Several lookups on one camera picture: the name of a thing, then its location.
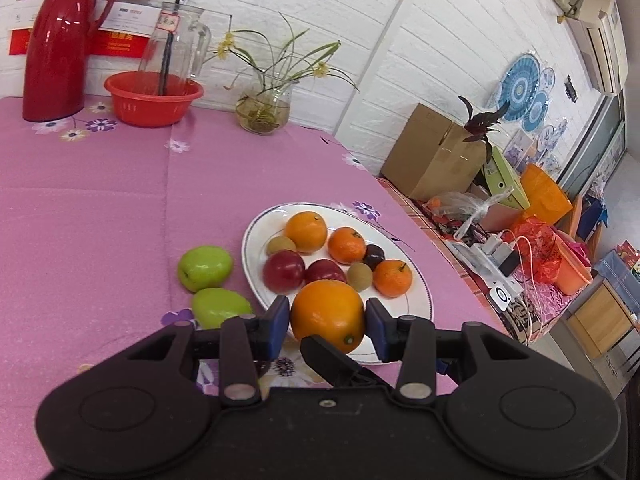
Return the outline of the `plaid bench cushion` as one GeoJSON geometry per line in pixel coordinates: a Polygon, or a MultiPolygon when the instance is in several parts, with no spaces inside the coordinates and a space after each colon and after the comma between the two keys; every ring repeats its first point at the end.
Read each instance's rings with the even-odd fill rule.
{"type": "Polygon", "coordinates": [[[439,232],[434,221],[427,217],[423,211],[422,206],[402,195],[389,180],[383,177],[377,177],[376,180],[404,208],[409,218],[431,240],[432,244],[449,262],[449,265],[457,272],[459,277],[457,284],[450,286],[449,289],[452,292],[462,292],[463,289],[467,289],[475,297],[471,302],[459,300],[456,304],[451,300],[447,300],[445,307],[436,309],[437,326],[440,327],[440,321],[445,322],[442,326],[443,328],[459,328],[466,321],[482,321],[489,325],[495,324],[499,332],[508,334],[521,344],[530,344],[529,326],[525,327],[523,333],[519,333],[513,324],[515,320],[513,312],[511,310],[501,312],[495,309],[489,299],[489,287],[483,278],[475,273],[463,260],[459,259],[457,252],[459,246],[439,232]]]}

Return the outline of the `red thermos jug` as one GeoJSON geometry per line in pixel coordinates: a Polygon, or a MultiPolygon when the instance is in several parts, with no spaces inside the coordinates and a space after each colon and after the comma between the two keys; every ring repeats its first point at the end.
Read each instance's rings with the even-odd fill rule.
{"type": "Polygon", "coordinates": [[[85,103],[90,39],[115,0],[44,0],[29,36],[23,118],[48,122],[72,116],[85,103]]]}

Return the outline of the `red plastic basket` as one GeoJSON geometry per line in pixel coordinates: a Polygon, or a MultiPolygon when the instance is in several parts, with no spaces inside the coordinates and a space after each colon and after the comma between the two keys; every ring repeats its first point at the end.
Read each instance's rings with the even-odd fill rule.
{"type": "Polygon", "coordinates": [[[158,84],[159,73],[117,73],[104,81],[105,90],[112,96],[113,112],[127,125],[140,128],[160,128],[175,125],[186,116],[193,101],[201,99],[204,88],[191,79],[181,80],[170,75],[167,94],[139,93],[138,82],[158,84]]]}

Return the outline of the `orange at plate back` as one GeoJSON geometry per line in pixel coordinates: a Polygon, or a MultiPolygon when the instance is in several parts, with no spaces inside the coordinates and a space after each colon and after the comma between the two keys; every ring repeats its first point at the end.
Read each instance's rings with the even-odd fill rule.
{"type": "Polygon", "coordinates": [[[328,238],[326,222],[314,211],[302,211],[288,219],[283,231],[303,254],[318,252],[328,238]]]}

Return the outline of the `red apple right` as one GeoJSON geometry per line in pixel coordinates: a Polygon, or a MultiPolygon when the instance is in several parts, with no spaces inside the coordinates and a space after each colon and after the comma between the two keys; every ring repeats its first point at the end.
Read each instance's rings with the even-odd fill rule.
{"type": "Polygon", "coordinates": [[[343,269],[331,259],[318,259],[311,263],[305,271],[304,280],[306,284],[321,280],[347,282],[343,269]]]}

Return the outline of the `clear plastic bag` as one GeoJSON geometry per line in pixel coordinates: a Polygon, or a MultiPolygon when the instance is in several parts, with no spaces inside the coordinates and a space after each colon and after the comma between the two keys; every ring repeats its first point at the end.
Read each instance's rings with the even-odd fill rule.
{"type": "Polygon", "coordinates": [[[426,206],[439,218],[462,218],[462,225],[454,231],[454,239],[462,240],[474,222],[485,218],[491,206],[510,197],[513,191],[514,187],[508,186],[504,191],[491,195],[487,200],[482,200],[470,193],[446,192],[431,198],[426,206]]]}

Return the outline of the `green box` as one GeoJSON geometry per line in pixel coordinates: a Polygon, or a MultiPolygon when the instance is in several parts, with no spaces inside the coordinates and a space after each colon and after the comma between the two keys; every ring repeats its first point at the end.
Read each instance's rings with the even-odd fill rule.
{"type": "Polygon", "coordinates": [[[490,195],[502,195],[501,203],[504,206],[519,210],[529,208],[530,203],[520,177],[498,148],[492,149],[491,159],[484,165],[483,174],[490,195]]]}

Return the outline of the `green apple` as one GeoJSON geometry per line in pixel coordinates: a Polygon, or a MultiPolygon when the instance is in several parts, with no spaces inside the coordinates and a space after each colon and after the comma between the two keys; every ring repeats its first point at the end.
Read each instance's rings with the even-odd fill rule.
{"type": "Polygon", "coordinates": [[[196,292],[192,297],[191,310],[204,330],[219,328],[228,318],[253,313],[248,300],[223,288],[204,288],[196,292]]]}
{"type": "Polygon", "coordinates": [[[233,269],[231,255],[218,246],[203,245],[185,252],[177,266],[178,280],[189,292],[220,287],[233,269]]]}

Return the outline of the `tangerine at plate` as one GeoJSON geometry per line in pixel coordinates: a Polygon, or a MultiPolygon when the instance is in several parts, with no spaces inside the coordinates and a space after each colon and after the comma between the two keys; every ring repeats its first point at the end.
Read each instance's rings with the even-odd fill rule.
{"type": "Polygon", "coordinates": [[[388,298],[397,298],[408,292],[412,281],[410,266],[402,260],[384,260],[373,271],[373,286],[388,298]]]}
{"type": "Polygon", "coordinates": [[[352,264],[362,260],[366,252],[366,241],[350,226],[341,226],[328,239],[328,252],[341,264],[352,264]]]}

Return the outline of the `purple leaf plant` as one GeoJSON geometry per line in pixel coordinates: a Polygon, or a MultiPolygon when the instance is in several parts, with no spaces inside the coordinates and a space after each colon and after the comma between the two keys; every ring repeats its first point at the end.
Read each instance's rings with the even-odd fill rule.
{"type": "Polygon", "coordinates": [[[498,110],[493,112],[474,113],[471,102],[464,96],[458,96],[458,99],[464,104],[468,112],[468,121],[463,126],[466,131],[466,137],[463,139],[465,143],[483,142],[485,145],[486,162],[491,160],[492,145],[488,139],[488,133],[495,130],[495,125],[503,118],[509,110],[510,102],[504,102],[498,110]]]}

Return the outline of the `large orange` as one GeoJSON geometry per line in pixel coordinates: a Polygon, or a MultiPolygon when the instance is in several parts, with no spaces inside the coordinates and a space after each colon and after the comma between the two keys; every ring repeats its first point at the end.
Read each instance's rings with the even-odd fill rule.
{"type": "Polygon", "coordinates": [[[318,335],[341,352],[349,353],[364,337],[363,301],[349,284],[335,280],[314,281],[296,294],[290,324],[298,341],[318,335]]]}

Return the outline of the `tangerine at plate right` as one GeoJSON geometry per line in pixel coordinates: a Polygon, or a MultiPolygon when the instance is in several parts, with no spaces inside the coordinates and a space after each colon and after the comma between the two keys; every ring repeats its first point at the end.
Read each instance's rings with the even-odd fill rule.
{"type": "Polygon", "coordinates": [[[412,281],[410,266],[402,260],[384,260],[373,271],[373,286],[388,298],[397,298],[408,292],[412,281]]]}

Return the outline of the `green apple far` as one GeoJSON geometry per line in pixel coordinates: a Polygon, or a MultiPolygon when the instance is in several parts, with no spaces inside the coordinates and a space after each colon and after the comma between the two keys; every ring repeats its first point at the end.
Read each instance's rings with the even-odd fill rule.
{"type": "Polygon", "coordinates": [[[178,280],[189,292],[220,287],[233,269],[231,255],[218,246],[203,245],[185,252],[177,266],[178,280]]]}

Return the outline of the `brown kiwi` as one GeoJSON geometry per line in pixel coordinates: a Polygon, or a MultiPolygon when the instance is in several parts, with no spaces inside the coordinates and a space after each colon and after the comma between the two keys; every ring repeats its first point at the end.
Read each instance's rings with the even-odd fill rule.
{"type": "Polygon", "coordinates": [[[287,236],[279,235],[273,237],[266,245],[266,254],[271,256],[282,250],[290,250],[291,252],[297,252],[295,243],[287,236]]]}
{"type": "Polygon", "coordinates": [[[363,262],[353,263],[346,272],[347,283],[357,292],[363,292],[372,285],[372,270],[363,262]]]}

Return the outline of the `red apple left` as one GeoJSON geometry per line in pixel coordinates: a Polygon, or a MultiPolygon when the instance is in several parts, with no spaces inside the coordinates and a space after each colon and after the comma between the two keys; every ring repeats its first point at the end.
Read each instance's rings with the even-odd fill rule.
{"type": "Polygon", "coordinates": [[[286,295],[304,281],[306,266],[303,258],[292,250],[280,250],[270,255],[262,268],[262,280],[269,290],[286,295]]]}

